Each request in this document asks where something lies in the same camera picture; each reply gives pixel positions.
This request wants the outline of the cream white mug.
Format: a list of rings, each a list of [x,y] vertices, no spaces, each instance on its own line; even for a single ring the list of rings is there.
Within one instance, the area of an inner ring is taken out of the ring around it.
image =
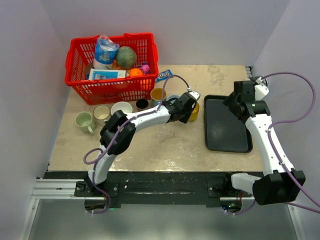
[[[111,110],[106,105],[99,105],[93,110],[92,115],[100,126],[104,126],[111,117]]]

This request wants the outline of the blue mug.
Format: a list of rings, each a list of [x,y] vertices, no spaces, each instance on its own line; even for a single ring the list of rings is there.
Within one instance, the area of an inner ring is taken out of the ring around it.
[[[165,101],[167,98],[167,93],[162,88],[154,88],[151,93],[151,107],[154,108],[161,104],[161,101]]]

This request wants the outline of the dark red mug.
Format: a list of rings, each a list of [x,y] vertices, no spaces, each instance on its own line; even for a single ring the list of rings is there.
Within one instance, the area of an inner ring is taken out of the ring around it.
[[[122,111],[124,114],[131,114],[133,113],[133,107],[128,102],[120,101],[111,107],[110,113],[113,116],[117,111]]]

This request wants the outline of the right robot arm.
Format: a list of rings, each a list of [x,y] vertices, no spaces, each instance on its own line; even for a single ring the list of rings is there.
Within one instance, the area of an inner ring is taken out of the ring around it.
[[[259,205],[293,202],[306,177],[295,170],[274,132],[271,112],[263,98],[267,86],[259,80],[236,81],[233,92],[223,101],[230,112],[242,121],[255,141],[263,164],[263,177],[233,173],[223,183],[223,192],[230,197],[240,190],[253,195]]]

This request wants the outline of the yellow mug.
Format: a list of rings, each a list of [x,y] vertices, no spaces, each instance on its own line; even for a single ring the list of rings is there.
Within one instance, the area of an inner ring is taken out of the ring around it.
[[[200,109],[200,105],[198,103],[196,103],[188,121],[189,122],[192,122],[192,121],[195,121],[198,117],[198,114],[199,114],[199,109]]]

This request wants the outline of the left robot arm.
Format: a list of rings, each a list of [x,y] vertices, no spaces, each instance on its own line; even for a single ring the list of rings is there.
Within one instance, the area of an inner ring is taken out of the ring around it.
[[[113,161],[128,149],[137,132],[175,121],[187,123],[200,96],[196,91],[187,91],[178,99],[166,100],[151,109],[128,114],[118,110],[114,113],[100,131],[100,147],[90,150],[83,157],[85,164],[93,164],[88,171],[86,191],[92,196],[103,192],[103,183]]]

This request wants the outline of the grey mug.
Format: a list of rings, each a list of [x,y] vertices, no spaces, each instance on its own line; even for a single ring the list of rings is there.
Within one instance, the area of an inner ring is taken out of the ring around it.
[[[170,103],[174,103],[176,100],[178,100],[180,98],[180,95],[178,94],[172,94],[170,96],[167,97],[167,101]]]

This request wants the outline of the green mug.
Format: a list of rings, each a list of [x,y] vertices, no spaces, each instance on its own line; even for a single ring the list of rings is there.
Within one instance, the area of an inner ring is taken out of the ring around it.
[[[87,111],[80,112],[75,117],[75,124],[81,132],[85,134],[94,134],[96,130],[96,123],[91,113]]]

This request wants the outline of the brown maroon mug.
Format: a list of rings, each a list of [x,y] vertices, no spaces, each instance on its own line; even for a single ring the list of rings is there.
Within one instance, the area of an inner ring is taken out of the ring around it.
[[[136,101],[135,106],[138,112],[147,110],[149,108],[149,101],[145,98],[141,98]]]

